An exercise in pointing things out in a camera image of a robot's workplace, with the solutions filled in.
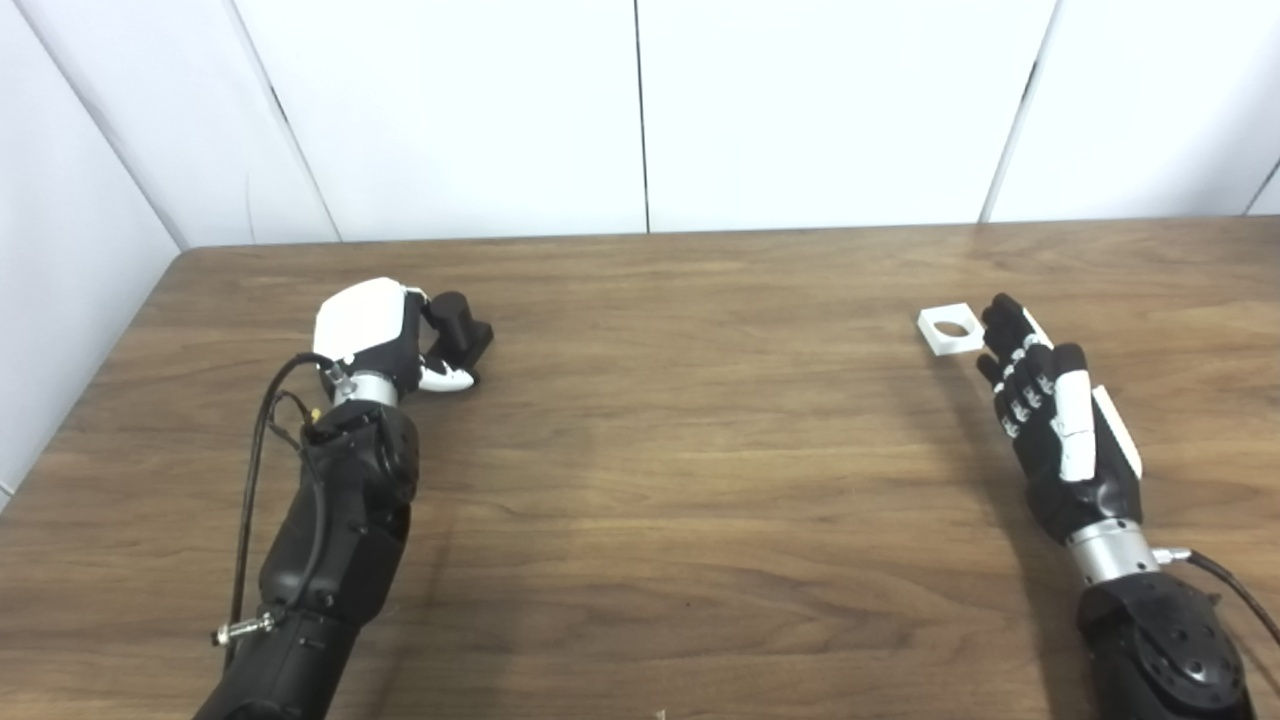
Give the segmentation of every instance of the black fingertip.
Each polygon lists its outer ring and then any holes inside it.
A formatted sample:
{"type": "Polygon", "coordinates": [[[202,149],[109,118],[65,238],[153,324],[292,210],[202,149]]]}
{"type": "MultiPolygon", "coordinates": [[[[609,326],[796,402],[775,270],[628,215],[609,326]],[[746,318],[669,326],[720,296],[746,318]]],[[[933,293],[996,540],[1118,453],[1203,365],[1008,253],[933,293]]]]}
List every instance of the black fingertip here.
{"type": "Polygon", "coordinates": [[[1027,348],[1027,369],[1032,375],[1041,374],[1046,378],[1056,378],[1053,373],[1053,351],[1044,345],[1036,343],[1027,348]]]}
{"type": "Polygon", "coordinates": [[[1016,300],[1014,300],[1012,297],[1010,297],[1009,295],[1006,295],[1004,292],[1001,292],[996,297],[993,297],[991,300],[991,305],[995,306],[995,307],[1001,307],[1006,313],[1011,313],[1014,315],[1021,315],[1023,314],[1023,304],[1018,302],[1016,300]]]}
{"type": "Polygon", "coordinates": [[[979,355],[977,365],[982,377],[987,378],[987,382],[991,383],[992,387],[996,387],[996,383],[1001,379],[1000,363],[997,363],[991,355],[979,355]]]}
{"type": "Polygon", "coordinates": [[[1089,365],[1084,361],[1084,350],[1074,342],[1053,348],[1053,365],[1059,375],[1065,375],[1074,370],[1089,369],[1089,365]]]}

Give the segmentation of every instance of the white robotic hand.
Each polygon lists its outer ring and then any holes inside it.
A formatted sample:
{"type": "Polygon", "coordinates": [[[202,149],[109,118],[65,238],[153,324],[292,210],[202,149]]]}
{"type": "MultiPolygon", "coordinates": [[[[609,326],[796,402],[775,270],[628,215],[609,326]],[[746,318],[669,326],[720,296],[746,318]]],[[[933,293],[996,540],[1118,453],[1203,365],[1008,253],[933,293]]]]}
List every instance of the white robotic hand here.
{"type": "Polygon", "coordinates": [[[433,301],[416,287],[376,278],[320,306],[312,350],[349,375],[348,382],[332,383],[335,404],[360,398],[394,405],[416,389],[457,392],[474,386],[470,368],[492,338],[486,323],[471,319],[462,295],[447,292],[433,301]],[[419,346],[424,322],[440,334],[426,352],[419,346]]]}

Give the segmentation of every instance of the metal cylinder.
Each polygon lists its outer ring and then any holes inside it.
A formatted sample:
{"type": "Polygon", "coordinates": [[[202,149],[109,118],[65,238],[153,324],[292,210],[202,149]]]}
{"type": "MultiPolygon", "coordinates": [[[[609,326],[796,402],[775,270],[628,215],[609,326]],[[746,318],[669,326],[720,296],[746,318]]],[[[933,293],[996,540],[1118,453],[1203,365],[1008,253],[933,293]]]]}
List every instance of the metal cylinder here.
{"type": "Polygon", "coordinates": [[[1068,536],[1066,547],[1085,585],[1160,571],[1142,525],[1133,520],[1102,520],[1082,528],[1068,536]]]}
{"type": "Polygon", "coordinates": [[[337,386],[333,392],[334,406],[342,405],[348,400],[372,400],[374,402],[381,402],[390,407],[396,407],[399,402],[399,393],[396,391],[396,383],[381,375],[379,373],[356,373],[351,377],[351,383],[346,387],[337,386]]]}

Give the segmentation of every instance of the black forearm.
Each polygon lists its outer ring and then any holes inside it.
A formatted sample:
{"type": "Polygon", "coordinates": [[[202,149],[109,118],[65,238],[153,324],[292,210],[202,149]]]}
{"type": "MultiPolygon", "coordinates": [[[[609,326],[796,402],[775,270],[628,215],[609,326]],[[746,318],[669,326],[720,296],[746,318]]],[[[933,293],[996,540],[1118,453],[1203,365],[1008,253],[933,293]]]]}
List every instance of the black forearm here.
{"type": "Polygon", "coordinates": [[[1210,598],[1164,573],[1093,585],[1078,626],[1102,720],[1252,720],[1244,669],[1210,598]]]}
{"type": "Polygon", "coordinates": [[[314,612],[289,612],[269,633],[242,641],[195,720],[324,717],[360,628],[314,612]]]}
{"type": "Polygon", "coordinates": [[[416,438],[404,415],[376,404],[352,401],[317,423],[302,450],[298,492],[259,577],[257,616],[270,626],[237,641],[196,720],[325,716],[356,637],[381,611],[399,568],[417,482],[416,438]]]}

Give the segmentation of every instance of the hole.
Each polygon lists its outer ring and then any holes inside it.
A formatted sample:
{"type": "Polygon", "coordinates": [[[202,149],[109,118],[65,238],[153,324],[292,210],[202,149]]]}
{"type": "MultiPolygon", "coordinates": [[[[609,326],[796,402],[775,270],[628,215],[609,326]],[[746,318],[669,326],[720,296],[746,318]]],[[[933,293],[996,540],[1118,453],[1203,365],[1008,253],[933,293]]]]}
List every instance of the hole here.
{"type": "Polygon", "coordinates": [[[940,333],[942,333],[942,334],[945,334],[947,337],[968,337],[969,336],[969,331],[966,331],[964,325],[961,325],[959,323],[948,323],[946,320],[938,320],[937,323],[933,323],[933,329],[938,331],[940,333]]]}

